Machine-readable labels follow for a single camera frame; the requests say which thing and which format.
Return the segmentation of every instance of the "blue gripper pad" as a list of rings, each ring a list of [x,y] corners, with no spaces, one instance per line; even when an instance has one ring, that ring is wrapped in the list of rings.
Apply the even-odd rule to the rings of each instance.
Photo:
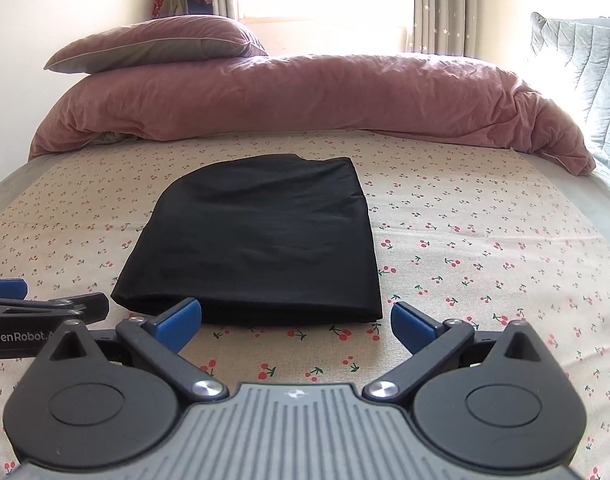
[[[0,298],[5,300],[24,300],[28,294],[28,284],[23,278],[0,280]]]
[[[445,331],[442,323],[399,301],[391,309],[391,330],[405,348],[415,354]]]
[[[190,342],[201,328],[201,304],[198,300],[188,298],[164,313],[165,318],[156,318],[148,322],[149,332],[159,343],[165,345],[174,353],[178,353]]]

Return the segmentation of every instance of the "star patterned curtain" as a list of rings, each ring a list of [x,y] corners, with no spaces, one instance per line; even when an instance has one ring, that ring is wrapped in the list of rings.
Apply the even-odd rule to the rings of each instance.
[[[408,52],[474,56],[476,0],[415,0]]]

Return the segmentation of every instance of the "black cloth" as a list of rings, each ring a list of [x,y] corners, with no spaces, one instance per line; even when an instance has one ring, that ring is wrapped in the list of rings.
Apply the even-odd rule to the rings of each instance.
[[[262,155],[173,182],[112,299],[160,314],[188,297],[201,302],[203,322],[211,324],[380,319],[367,202],[352,161]]]

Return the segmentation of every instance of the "pink duvet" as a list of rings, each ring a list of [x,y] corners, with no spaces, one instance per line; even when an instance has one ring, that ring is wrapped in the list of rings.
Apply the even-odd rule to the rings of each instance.
[[[81,148],[106,132],[175,140],[336,129],[511,148],[574,175],[595,167],[573,120],[514,73],[420,54],[217,59],[101,72],[54,105],[30,158]]]

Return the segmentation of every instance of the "black circular housing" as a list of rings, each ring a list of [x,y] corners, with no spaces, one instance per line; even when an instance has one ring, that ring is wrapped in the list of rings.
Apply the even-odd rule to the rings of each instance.
[[[424,384],[412,408],[418,428],[467,467],[511,474],[568,463],[586,423],[579,397],[562,371],[503,361]]]
[[[24,378],[4,412],[20,460],[58,470],[101,469],[160,442],[176,421],[178,400],[156,376],[86,358]]]

